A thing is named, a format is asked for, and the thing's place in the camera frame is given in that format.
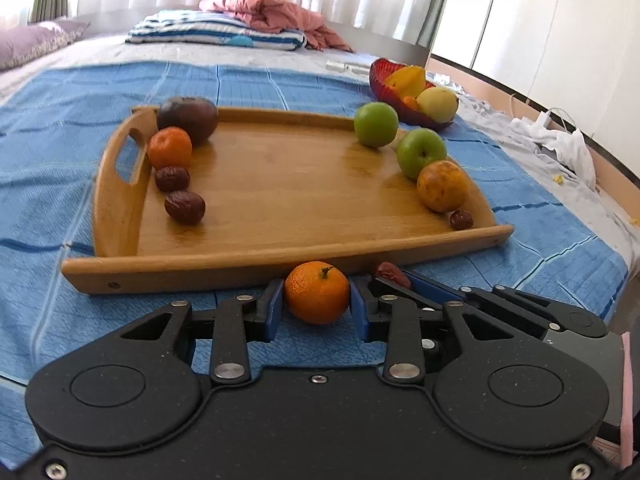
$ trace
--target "red glass bowl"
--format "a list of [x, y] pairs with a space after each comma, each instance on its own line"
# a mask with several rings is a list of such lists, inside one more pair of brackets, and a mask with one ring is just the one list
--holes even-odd
[[[391, 88], [385, 86], [384, 81], [386, 78], [393, 72], [396, 72], [405, 66], [406, 65], [393, 63], [383, 57], [375, 60], [369, 70], [369, 85], [371, 86], [371, 91], [378, 101], [382, 101], [394, 108], [398, 113], [398, 119], [400, 119], [402, 123], [430, 128], [436, 132], [443, 130], [451, 124], [451, 121], [449, 123], [437, 123], [428, 115], [423, 114], [422, 112], [417, 112], [416, 110], [411, 110], [411, 108], [405, 105]], [[425, 81], [425, 88], [429, 88], [431, 86], [435, 85], [429, 81]]]

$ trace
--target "charger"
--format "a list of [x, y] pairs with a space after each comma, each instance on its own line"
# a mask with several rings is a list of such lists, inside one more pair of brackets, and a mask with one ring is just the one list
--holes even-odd
[[551, 122], [551, 110], [547, 110], [546, 112], [540, 112], [534, 124], [536, 125], [537, 128], [546, 128], [550, 122]]

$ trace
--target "dark purple fruit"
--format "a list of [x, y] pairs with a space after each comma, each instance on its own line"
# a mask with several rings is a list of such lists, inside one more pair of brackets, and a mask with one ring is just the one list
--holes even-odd
[[382, 262], [376, 267], [374, 272], [379, 278], [386, 278], [391, 280], [396, 285], [404, 286], [404, 288], [411, 288], [411, 282], [402, 270], [395, 264], [390, 262]]
[[174, 191], [164, 199], [164, 210], [181, 224], [195, 225], [204, 216], [203, 197], [191, 191]]
[[457, 210], [451, 213], [449, 223], [456, 231], [463, 231], [464, 229], [471, 229], [474, 226], [474, 219], [471, 213]]
[[167, 166], [156, 171], [156, 187], [165, 193], [189, 187], [189, 172], [180, 166]]
[[203, 97], [172, 97], [158, 109], [156, 122], [158, 130], [169, 126], [183, 129], [196, 146], [209, 139], [218, 127], [218, 108]]

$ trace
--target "wooden tray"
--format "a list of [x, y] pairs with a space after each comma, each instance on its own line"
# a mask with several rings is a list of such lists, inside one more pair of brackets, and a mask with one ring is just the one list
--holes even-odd
[[[323, 260], [346, 273], [381, 261], [412, 264], [503, 243], [472, 183], [464, 209], [474, 228], [455, 232], [424, 208], [390, 146], [356, 142], [349, 118], [219, 108], [220, 124], [194, 149], [190, 190], [207, 211], [182, 226], [164, 211], [150, 178], [147, 141], [156, 108], [141, 107], [107, 144], [95, 185], [95, 258], [65, 260], [62, 272], [89, 294], [211, 290], [266, 283], [295, 265]], [[116, 159], [131, 136], [139, 147], [130, 182]]]

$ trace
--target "blue bedsheet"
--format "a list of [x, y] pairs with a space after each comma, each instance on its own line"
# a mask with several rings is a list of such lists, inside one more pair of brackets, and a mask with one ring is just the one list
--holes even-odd
[[[0, 376], [26, 384], [46, 363], [177, 297], [88, 297], [60, 274], [65, 258], [93, 252], [94, 175], [114, 128], [133, 105], [174, 95], [346, 116], [373, 99], [368, 85], [356, 80], [265, 68], [137, 62], [37, 76], [0, 107]], [[503, 247], [414, 268], [455, 287], [517, 286], [608, 319], [626, 280], [622, 257], [489, 137], [460, 118], [443, 135], [498, 221], [516, 230]], [[118, 161], [123, 174], [135, 154], [128, 144]], [[210, 308], [231, 294], [178, 296]], [[207, 348], [206, 342], [198, 346], [198, 370], [207, 369]], [[383, 352], [383, 344], [358, 341], [348, 314], [324, 328], [285, 315], [276, 341], [250, 345], [254, 370], [263, 364], [368, 364], [382, 361]], [[27, 431], [20, 429], [28, 428], [27, 418], [15, 401], [20, 393], [4, 389], [0, 383], [0, 460], [15, 464], [35, 441], [27, 434], [16, 438], [16, 431]]]

